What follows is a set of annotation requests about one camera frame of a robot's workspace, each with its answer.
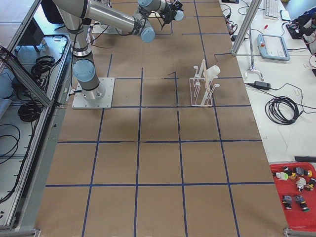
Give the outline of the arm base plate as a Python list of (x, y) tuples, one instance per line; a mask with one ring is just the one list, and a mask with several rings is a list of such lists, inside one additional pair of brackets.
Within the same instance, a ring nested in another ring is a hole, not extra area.
[(73, 109), (110, 109), (112, 106), (115, 78), (99, 78), (99, 86), (92, 91), (83, 90), (78, 83)]

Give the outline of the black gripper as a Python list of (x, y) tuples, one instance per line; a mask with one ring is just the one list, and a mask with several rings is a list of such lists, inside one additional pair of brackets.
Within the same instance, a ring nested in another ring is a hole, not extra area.
[(164, 24), (169, 24), (171, 21), (173, 21), (175, 11), (183, 11), (182, 6), (183, 4), (179, 0), (175, 0), (173, 3), (167, 2), (164, 9), (161, 11), (161, 18), (164, 21)]

